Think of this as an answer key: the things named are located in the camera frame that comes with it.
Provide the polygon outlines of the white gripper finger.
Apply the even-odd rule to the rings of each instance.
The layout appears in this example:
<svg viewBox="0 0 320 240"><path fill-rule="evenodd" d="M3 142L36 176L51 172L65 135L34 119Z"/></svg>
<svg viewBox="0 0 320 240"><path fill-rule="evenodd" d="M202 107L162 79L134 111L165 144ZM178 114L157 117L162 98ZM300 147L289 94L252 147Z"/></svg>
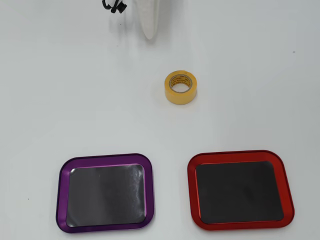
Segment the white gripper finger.
<svg viewBox="0 0 320 240"><path fill-rule="evenodd" d="M136 0L140 24L145 37L152 40L158 29L160 0Z"/></svg>

